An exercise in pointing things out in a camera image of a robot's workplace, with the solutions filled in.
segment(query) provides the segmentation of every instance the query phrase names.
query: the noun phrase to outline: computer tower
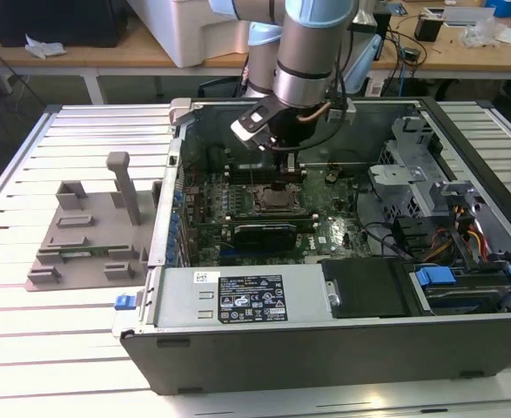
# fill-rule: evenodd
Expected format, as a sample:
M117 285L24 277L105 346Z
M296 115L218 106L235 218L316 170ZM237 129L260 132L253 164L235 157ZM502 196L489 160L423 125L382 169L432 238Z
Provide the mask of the computer tower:
M0 0L0 44L40 42L111 48L125 33L125 0Z

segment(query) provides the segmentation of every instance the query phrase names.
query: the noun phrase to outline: gray robot arm cylinder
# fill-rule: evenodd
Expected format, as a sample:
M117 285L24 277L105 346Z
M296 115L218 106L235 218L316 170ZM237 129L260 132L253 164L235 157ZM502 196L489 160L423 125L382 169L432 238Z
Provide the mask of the gray robot arm cylinder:
M286 0L209 0L212 10L238 20L281 25Z

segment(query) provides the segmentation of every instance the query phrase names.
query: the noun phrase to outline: wooden desk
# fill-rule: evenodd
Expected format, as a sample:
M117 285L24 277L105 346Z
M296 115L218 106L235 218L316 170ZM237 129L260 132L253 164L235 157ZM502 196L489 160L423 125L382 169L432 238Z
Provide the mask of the wooden desk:
M442 3L404 3L408 17L420 14L424 5L442 6ZM396 30L404 17L393 17L391 26ZM511 27L511 18L501 19ZM400 23L398 30L414 35L417 19ZM492 78L511 79L511 45L498 48L467 49L458 36L461 29L441 27L436 42L423 43L427 48L427 61L418 69L419 78ZM413 42L402 40L407 46ZM202 65L177 68L160 47L151 33L139 22L131 21L130 28L117 48L68 47L68 53L45 60L33 57L24 48L3 48L0 54L18 74L29 75L79 75L83 77L91 102L104 103L104 94L98 83L99 76L232 76L238 75L245 62L245 55L231 54L206 60ZM396 51L391 43L385 46L381 59L373 63L370 71L371 90L382 85L396 65ZM10 74L0 62L0 75Z

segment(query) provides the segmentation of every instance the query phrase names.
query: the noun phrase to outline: black wire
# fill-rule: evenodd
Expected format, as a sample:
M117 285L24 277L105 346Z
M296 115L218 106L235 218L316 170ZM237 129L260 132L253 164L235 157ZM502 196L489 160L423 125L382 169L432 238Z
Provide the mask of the black wire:
M245 68L247 67L248 63L249 63L249 54L247 54L247 56L245 57L244 66L241 69L241 74L239 74L238 84L236 85L236 88L234 89L234 93L232 94L233 98L239 97L239 94L241 92L241 85L242 85L242 82L244 81Z
M401 32L398 32L397 30L391 30L389 29L389 31L394 35L398 35L398 39L399 39L399 45L400 47L402 48L402 43L400 42L400 37L405 37L406 39L409 39L411 40L412 42L414 42L415 44L418 44L420 46L420 48L423 50L423 59L421 61L419 61L418 63L413 63L411 61L407 61L405 58L402 58L404 60L404 62L410 66L415 66L416 69L417 67L423 65L423 63L425 63L427 61L427 49L425 46L423 46L423 44L420 42L420 41L417 41L415 40L413 37L410 37L404 33L401 33Z
M346 71L348 64L350 63L350 58L352 57L352 51L353 51L353 24L350 25L350 46L348 47L348 55L346 57L346 61L344 62L344 65L342 65L341 72L343 74L344 74L344 71Z
M405 17L403 18L402 20L400 20L397 24L396 24L396 28L395 29L398 29L400 27L400 25L402 24L402 22L406 22L406 20L410 20L410 19L415 19L416 17L420 17L421 15L415 15L415 16L410 16L410 17Z
M385 239L387 238L394 238L394 236L391 233L388 233L383 238L380 239L380 256L385 257Z
M396 44L396 41L394 41L393 39L388 38L388 37L386 37L386 40L391 41L394 45L394 48L396 49L396 64L394 65L394 70L391 73L391 75L389 76L388 81L383 86L383 92L381 93L381 96L387 92L388 88L390 87L391 83L393 82L394 74L396 74L396 71L398 70L398 66L400 64L400 53L398 51L398 45Z
M340 72L340 57L337 57L337 60L336 60L336 78L340 82L340 89L342 91L342 114L340 115L339 123L336 124L336 126L331 131L331 133L329 133L328 135L326 135L325 137L323 137L319 141L313 142L313 143L307 144L307 145L299 145L299 146L271 146L269 148L272 151L276 151L276 152L298 152L298 151L308 150L310 148L313 148L314 146L318 146L318 145L324 144L326 141L328 141L331 138L333 138L340 131L340 128L342 128L342 126L344 125L344 122L346 121L346 112L348 110L348 102L347 102L347 96L346 96L346 84L344 83L344 77L342 77L342 74Z
M2 56L0 55L0 61L2 62L3 65L5 65L5 67L10 70L14 76L18 77L19 78L19 75L15 72L15 70L13 70L13 68L10 67L10 65L8 63L5 62L5 60L2 58ZM40 96L38 96L34 90L32 90L29 85L27 83L25 83L25 80L23 80L23 78L19 78L21 83L23 83L25 85L25 87L27 88L27 90L30 91L30 93L35 97L36 100L38 100L38 102L40 102L40 104L44 107L46 107L46 103L40 98Z
M411 262L416 262L417 260L412 257L410 254L407 254L405 253L403 250L401 250L400 248L398 248L396 245L394 244L390 244L386 241L383 241L381 238L379 238L377 235L373 235L372 233L370 233L368 230L366 230L366 235L371 238L371 239L374 239L376 240L377 242L381 243L382 245L384 245L386 248L389 248L390 250L393 250L396 254L398 254L402 259L406 260L406 261L411 261Z

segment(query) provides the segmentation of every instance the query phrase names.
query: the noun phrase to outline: white label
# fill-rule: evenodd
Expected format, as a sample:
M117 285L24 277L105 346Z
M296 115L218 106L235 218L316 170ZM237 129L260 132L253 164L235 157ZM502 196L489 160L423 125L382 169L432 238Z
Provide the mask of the white label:
M218 283L220 272L195 272L193 283Z

